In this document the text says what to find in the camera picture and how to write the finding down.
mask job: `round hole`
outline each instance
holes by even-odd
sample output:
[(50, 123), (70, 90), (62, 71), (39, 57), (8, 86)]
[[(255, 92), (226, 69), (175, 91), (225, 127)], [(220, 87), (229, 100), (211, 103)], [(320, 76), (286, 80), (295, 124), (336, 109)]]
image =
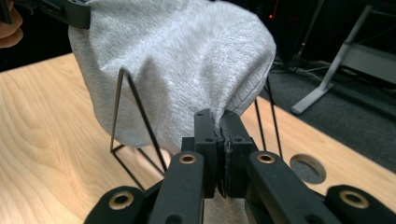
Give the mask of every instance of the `round hole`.
[(165, 224), (181, 224), (181, 216), (172, 215), (168, 217), (165, 221)]
[(180, 157), (179, 161), (184, 164), (191, 164), (195, 162), (197, 158), (193, 155), (183, 155)]
[(344, 203), (347, 203), (356, 208), (368, 208), (369, 201), (358, 192), (352, 190), (343, 190), (340, 192), (340, 197)]
[(115, 201), (116, 203), (126, 203), (126, 201), (128, 201), (128, 197), (125, 195), (121, 195), (117, 197)]
[(234, 139), (235, 142), (243, 142), (245, 139), (241, 137), (237, 137)]
[(129, 191), (117, 192), (108, 201), (108, 206), (113, 210), (121, 210), (131, 205), (134, 201), (134, 195)]
[(305, 217), (305, 221), (309, 224), (323, 224), (323, 220), (315, 215), (308, 215)]
[(275, 161), (275, 158), (272, 157), (271, 155), (267, 155), (267, 154), (259, 154), (257, 156), (257, 160), (259, 160), (262, 163), (273, 163)]
[(310, 184), (320, 184), (326, 180), (326, 170), (315, 158), (297, 154), (290, 159), (290, 168), (300, 179)]

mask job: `heathered gray fabric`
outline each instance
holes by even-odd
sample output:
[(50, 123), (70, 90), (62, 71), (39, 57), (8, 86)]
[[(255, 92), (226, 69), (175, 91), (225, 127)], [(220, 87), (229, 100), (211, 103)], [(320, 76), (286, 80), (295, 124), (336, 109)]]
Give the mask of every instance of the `heathered gray fabric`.
[[(206, 0), (91, 0), (91, 29), (69, 29), (96, 118), (110, 133), (121, 67), (134, 79), (161, 148), (175, 154), (193, 136), (193, 115), (241, 115), (262, 90), (276, 46), (252, 13)], [(116, 139), (150, 145), (124, 81)], [(205, 200), (205, 223), (246, 223), (243, 204)]]

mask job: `black metal wire frame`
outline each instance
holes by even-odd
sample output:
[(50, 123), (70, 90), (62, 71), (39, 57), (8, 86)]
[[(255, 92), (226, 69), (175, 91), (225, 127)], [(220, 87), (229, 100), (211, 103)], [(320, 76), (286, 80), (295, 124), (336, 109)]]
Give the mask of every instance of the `black metal wire frame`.
[(267, 151), (267, 146), (265, 145), (264, 130), (262, 129), (262, 116), (260, 115), (259, 102), (257, 102), (257, 98), (254, 100), (254, 107), (256, 108), (257, 121), (259, 122), (260, 134), (262, 138), (262, 147), (264, 151)]
[(283, 153), (282, 153), (282, 146), (280, 145), (280, 137), (279, 137), (279, 131), (277, 128), (277, 121), (276, 121), (276, 113), (275, 113), (275, 103), (274, 103), (274, 98), (272, 96), (272, 92), (271, 92), (271, 85), (270, 85), (270, 78), (267, 78), (267, 81), (265, 83), (265, 85), (268, 88), (268, 95), (270, 98), (270, 104), (271, 104), (271, 112), (272, 112), (272, 116), (273, 116), (273, 120), (274, 120), (274, 127), (275, 127), (275, 132), (276, 132), (276, 141), (277, 141), (277, 146), (279, 149), (279, 157), (283, 159)]
[(137, 178), (134, 176), (134, 174), (132, 174), (132, 172), (130, 170), (128, 170), (128, 168), (126, 167), (126, 165), (122, 162), (122, 160), (118, 157), (117, 155), (117, 151), (120, 150), (121, 148), (124, 147), (124, 145), (119, 145), (118, 147), (114, 148), (114, 140), (115, 140), (115, 132), (116, 132), (116, 124), (117, 124), (117, 117), (118, 117), (118, 112), (119, 112), (119, 106), (120, 106), (120, 93), (121, 93), (121, 87), (122, 87), (122, 81), (123, 81), (123, 77), (126, 76), (128, 84), (131, 88), (131, 91), (134, 95), (134, 98), (136, 100), (136, 104), (139, 108), (140, 114), (143, 118), (143, 121), (145, 121), (146, 124), (146, 128), (148, 129), (148, 134), (150, 136), (151, 142), (154, 145), (155, 151), (157, 153), (158, 159), (161, 162), (161, 165), (163, 167), (163, 171), (155, 164), (155, 162), (152, 161), (152, 159), (143, 152), (143, 150), (138, 149), (138, 151), (140, 153), (142, 153), (143, 157), (150, 163), (152, 164), (155, 169), (157, 169), (162, 175), (164, 175), (164, 173), (166, 173), (167, 171), (167, 167), (165, 164), (165, 161), (163, 159), (163, 154), (160, 151), (160, 146), (158, 145), (158, 141), (154, 135), (154, 132), (151, 129), (151, 126), (149, 124), (149, 119), (146, 115), (146, 112), (144, 110), (144, 107), (140, 101), (140, 97), (137, 93), (136, 87), (134, 85), (134, 81), (132, 80), (131, 76), (129, 75), (129, 73), (121, 68), (119, 71), (119, 78), (118, 78), (118, 82), (117, 82), (117, 91), (116, 91), (116, 101), (115, 101), (115, 105), (114, 105), (114, 114), (113, 114), (113, 125), (112, 125), (112, 130), (111, 130), (111, 142), (110, 142), (110, 152), (111, 154), (113, 154), (113, 156), (117, 159), (117, 161), (121, 164), (121, 166), (125, 169), (125, 171), (128, 173), (128, 175), (133, 179), (133, 181), (136, 183), (136, 185), (141, 188), (142, 190), (144, 190), (142, 184), (137, 180)]
[[(117, 91), (116, 91), (116, 102), (114, 105), (114, 115), (113, 115), (113, 126), (112, 126), (112, 132), (111, 132), (111, 143), (110, 143), (110, 152), (111, 154), (113, 154), (113, 156), (116, 158), (116, 160), (120, 163), (120, 165), (122, 166), (122, 168), (127, 172), (127, 174), (132, 178), (132, 180), (136, 183), (136, 185), (141, 188), (142, 190), (145, 190), (143, 185), (137, 180), (137, 178), (134, 176), (134, 174), (126, 167), (126, 165), (123, 163), (123, 161), (120, 159), (120, 157), (117, 155), (117, 151), (119, 151), (120, 149), (122, 149), (123, 147), (125, 147), (125, 145), (119, 145), (117, 147), (114, 148), (114, 140), (115, 140), (115, 132), (116, 132), (116, 124), (117, 124), (117, 117), (118, 117), (118, 111), (119, 111), (119, 106), (120, 106), (120, 92), (121, 92), (121, 87), (122, 87), (122, 81), (123, 81), (123, 77), (126, 76), (128, 84), (131, 88), (131, 91), (134, 95), (134, 98), (136, 100), (136, 103), (138, 105), (140, 114), (143, 118), (143, 120), (145, 121), (146, 124), (146, 128), (148, 129), (148, 134), (150, 135), (151, 141), (154, 145), (154, 148), (156, 150), (157, 156), (161, 162), (161, 165), (163, 167), (163, 170), (160, 169), (160, 167), (157, 166), (157, 164), (141, 149), (141, 148), (137, 148), (136, 150), (162, 175), (164, 175), (167, 171), (167, 167), (166, 164), (164, 162), (163, 159), (163, 155), (160, 151), (160, 147), (158, 145), (158, 141), (151, 129), (151, 126), (149, 124), (149, 119), (146, 115), (146, 112), (144, 110), (144, 107), (140, 101), (140, 97), (137, 93), (136, 87), (134, 85), (134, 81), (132, 80), (131, 76), (129, 75), (129, 73), (121, 68), (121, 70), (119, 71), (119, 78), (118, 78), (118, 83), (117, 83)], [(278, 133), (278, 128), (277, 128), (277, 122), (276, 122), (276, 114), (275, 114), (275, 110), (274, 110), (274, 99), (272, 97), (272, 93), (271, 93), (271, 86), (269, 83), (269, 78), (267, 78), (267, 82), (266, 82), (266, 86), (268, 88), (268, 94), (269, 94), (269, 98), (270, 98), (270, 103), (271, 103), (271, 111), (272, 111), (272, 116), (274, 119), (274, 125), (275, 125), (275, 129), (276, 129), (276, 140), (277, 140), (277, 144), (278, 144), (278, 149), (279, 149), (279, 156), (281, 158), (283, 158), (283, 154), (282, 154), (282, 148), (280, 145), (280, 139), (279, 139), (279, 133)], [(255, 109), (256, 109), (256, 115), (257, 115), (257, 119), (259, 122), (259, 127), (260, 127), (260, 133), (261, 133), (261, 138), (262, 138), (262, 145), (263, 145), (263, 150), (266, 151), (266, 145), (265, 145), (265, 138), (264, 138), (264, 130), (262, 128), (262, 119), (261, 119), (261, 115), (260, 115), (260, 109), (259, 109), (259, 105), (257, 102), (257, 99), (254, 101), (254, 105), (255, 105)]]

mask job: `robotic arm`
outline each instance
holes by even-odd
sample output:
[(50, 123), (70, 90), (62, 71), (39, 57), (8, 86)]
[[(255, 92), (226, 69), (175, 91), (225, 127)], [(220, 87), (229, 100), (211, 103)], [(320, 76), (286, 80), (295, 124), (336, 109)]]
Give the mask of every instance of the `robotic arm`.
[[(13, 0), (17, 5), (32, 12), (39, 8), (51, 17), (80, 29), (90, 28), (91, 11), (85, 5), (87, 0)], [(8, 0), (0, 0), (0, 21), (12, 23), (8, 10)]]

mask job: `metal stand leg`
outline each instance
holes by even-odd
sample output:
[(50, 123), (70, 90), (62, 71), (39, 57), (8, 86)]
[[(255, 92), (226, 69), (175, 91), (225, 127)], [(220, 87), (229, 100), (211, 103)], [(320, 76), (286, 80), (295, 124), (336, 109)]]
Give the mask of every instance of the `metal stand leg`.
[(329, 70), (326, 73), (326, 76), (321, 81), (320, 85), (311, 91), (308, 95), (305, 96), (299, 103), (294, 105), (291, 108), (291, 113), (295, 115), (301, 115), (304, 111), (311, 106), (314, 102), (316, 102), (322, 95), (324, 95), (331, 87), (332, 84), (330, 81), (332, 77), (335, 75), (338, 67), (341, 65), (342, 61), (348, 54), (350, 44), (353, 42), (356, 34), (358, 33), (359, 29), (363, 26), (364, 21), (370, 15), (372, 10), (371, 6), (366, 6), (361, 13), (361, 16), (356, 21), (355, 26), (353, 27), (352, 31), (349, 33), (346, 41), (344, 42), (343, 46), (341, 46), (340, 50), (338, 50), (337, 55), (335, 56), (334, 60), (332, 61), (332, 65), (330, 66)]

